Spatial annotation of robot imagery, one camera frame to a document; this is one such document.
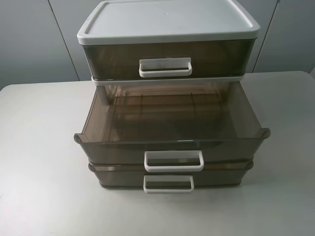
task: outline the storage drawer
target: storage drawer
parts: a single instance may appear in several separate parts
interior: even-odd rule
[[[241,77],[259,28],[235,0],[117,0],[77,37],[96,82]]]
[[[253,167],[253,162],[231,162],[206,164],[200,172],[149,173],[143,165],[102,166],[89,164],[102,187],[105,188],[142,188],[144,177],[148,189],[185,189],[191,190],[191,183],[187,177],[192,177],[195,187],[228,187],[237,186],[247,170]],[[187,176],[182,179],[165,181],[160,176]]]
[[[241,77],[254,42],[255,39],[83,48],[95,81]],[[180,63],[173,64],[174,59]]]
[[[205,162],[248,160],[270,135],[239,82],[111,89],[96,88],[74,137],[95,164],[142,164],[146,151],[157,150],[200,150]]]

